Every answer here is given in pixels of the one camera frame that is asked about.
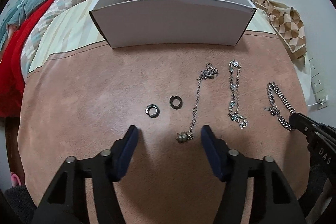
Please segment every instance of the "brown checkered cloth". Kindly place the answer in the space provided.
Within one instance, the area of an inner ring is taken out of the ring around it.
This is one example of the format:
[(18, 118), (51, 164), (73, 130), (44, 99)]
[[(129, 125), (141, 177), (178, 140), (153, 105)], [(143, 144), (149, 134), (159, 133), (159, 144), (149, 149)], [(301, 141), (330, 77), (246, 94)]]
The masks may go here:
[(298, 11), (272, 0), (251, 0), (267, 13), (269, 23), (285, 46), (291, 59), (300, 58), (306, 51), (305, 28)]

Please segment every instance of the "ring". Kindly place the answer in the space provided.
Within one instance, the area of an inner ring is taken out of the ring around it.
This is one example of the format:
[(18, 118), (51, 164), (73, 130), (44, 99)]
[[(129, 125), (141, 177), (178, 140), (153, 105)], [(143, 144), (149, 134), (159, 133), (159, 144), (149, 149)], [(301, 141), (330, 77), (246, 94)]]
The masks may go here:
[[(177, 106), (173, 105), (173, 101), (174, 101), (175, 99), (180, 101), (180, 103), (179, 103)], [(172, 96), (172, 97), (170, 97), (169, 104), (170, 104), (170, 106), (171, 106), (173, 109), (180, 109), (180, 108), (182, 107), (183, 102), (182, 102), (181, 97), (179, 97), (179, 96)]]
[[(155, 108), (156, 110), (154, 114), (149, 113), (152, 108)], [(146, 114), (151, 118), (156, 118), (160, 114), (160, 109), (156, 105), (149, 105), (146, 107)]]

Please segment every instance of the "necklace chain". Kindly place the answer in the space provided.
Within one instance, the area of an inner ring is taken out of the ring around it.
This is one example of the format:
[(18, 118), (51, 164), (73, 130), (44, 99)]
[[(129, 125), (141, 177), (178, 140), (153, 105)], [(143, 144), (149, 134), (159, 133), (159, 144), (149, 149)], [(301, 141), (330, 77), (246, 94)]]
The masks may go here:
[(281, 123), (281, 125), (284, 128), (286, 128), (287, 130), (293, 131), (294, 128), (292, 128), (290, 126), (289, 122), (287, 122), (285, 120), (285, 118), (282, 115), (280, 115), (280, 110), (278, 109), (277, 105), (275, 104), (275, 99), (274, 99), (273, 91), (280, 98), (280, 100), (282, 101), (282, 103), (284, 104), (284, 106), (287, 108), (287, 110), (291, 114), (295, 113), (295, 109), (290, 105), (290, 103), (288, 102), (288, 100), (286, 99), (286, 97), (280, 91), (278, 85), (276, 85), (274, 82), (267, 84), (267, 97), (268, 97), (268, 100), (269, 100), (269, 104), (271, 106), (269, 108), (264, 107), (264, 110), (270, 111), (270, 114), (272, 116), (278, 116), (278, 121)]
[(193, 108), (193, 118), (189, 126), (189, 130), (187, 132), (180, 132), (177, 134), (177, 141), (179, 143), (184, 143), (188, 140), (192, 140), (194, 138), (193, 130), (196, 124), (197, 119), (197, 109), (198, 109), (198, 102), (200, 100), (200, 90), (201, 90), (201, 82), (204, 79), (213, 79), (218, 75), (218, 68), (214, 68), (211, 63), (207, 63), (206, 70), (201, 71), (199, 77), (197, 79), (198, 86), (197, 86), (197, 93), (196, 93), (196, 102), (195, 107)]
[[(237, 68), (236, 83), (234, 83), (234, 71)], [(229, 102), (229, 116), (233, 122), (238, 122), (239, 127), (243, 129), (247, 126), (247, 118), (239, 114), (239, 75), (241, 65), (232, 60), (229, 63), (231, 100)]]

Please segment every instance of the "cardboard box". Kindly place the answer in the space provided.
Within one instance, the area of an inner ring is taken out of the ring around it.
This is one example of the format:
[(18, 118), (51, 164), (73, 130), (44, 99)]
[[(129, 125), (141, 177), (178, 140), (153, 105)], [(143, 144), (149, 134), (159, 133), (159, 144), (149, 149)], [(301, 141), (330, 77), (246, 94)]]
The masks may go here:
[(250, 0), (99, 0), (91, 18), (115, 47), (237, 44), (256, 11)]

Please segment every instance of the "silver necklace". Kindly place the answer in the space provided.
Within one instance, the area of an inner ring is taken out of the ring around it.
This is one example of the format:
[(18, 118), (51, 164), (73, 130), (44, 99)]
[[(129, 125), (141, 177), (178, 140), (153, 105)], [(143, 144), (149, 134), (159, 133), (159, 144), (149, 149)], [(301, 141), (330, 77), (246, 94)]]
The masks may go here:
[[(236, 83), (234, 83), (233, 73), (237, 68)], [(241, 66), (236, 60), (231, 60), (229, 63), (230, 72), (230, 89), (231, 89), (231, 100), (229, 102), (229, 116), (233, 122), (239, 123), (239, 127), (243, 129), (247, 126), (247, 118), (239, 114), (239, 74)]]
[(195, 107), (193, 108), (193, 118), (191, 121), (191, 124), (189, 126), (189, 130), (187, 132), (179, 132), (177, 134), (176, 140), (179, 143), (184, 143), (188, 140), (192, 140), (194, 138), (193, 135), (193, 129), (196, 123), (197, 119), (197, 108), (198, 108), (198, 102), (200, 100), (200, 89), (201, 89), (201, 82), (203, 79), (213, 79), (215, 76), (218, 75), (218, 68), (214, 68), (211, 63), (207, 63), (206, 65), (207, 69), (201, 71), (199, 74), (199, 77), (197, 79), (198, 81), (198, 86), (197, 86), (197, 95), (196, 95), (196, 102), (195, 102)]
[(267, 84), (267, 97), (269, 100), (269, 104), (271, 105), (270, 107), (266, 108), (264, 107), (264, 110), (270, 111), (270, 114), (272, 116), (278, 116), (278, 120), (281, 123), (281, 125), (286, 128), (289, 131), (293, 131), (294, 128), (292, 128), (289, 124), (289, 122), (287, 122), (285, 120), (285, 118), (280, 115), (280, 110), (278, 110), (277, 105), (275, 104), (275, 100), (274, 100), (274, 95), (273, 95), (273, 90), (275, 92), (275, 94), (280, 98), (280, 100), (282, 101), (282, 103), (284, 104), (284, 106), (287, 108), (287, 110), (293, 114), (295, 113), (295, 109), (290, 105), (290, 103), (288, 102), (288, 100), (286, 99), (286, 97), (283, 95), (283, 93), (280, 91), (279, 87), (274, 83), (268, 83)]

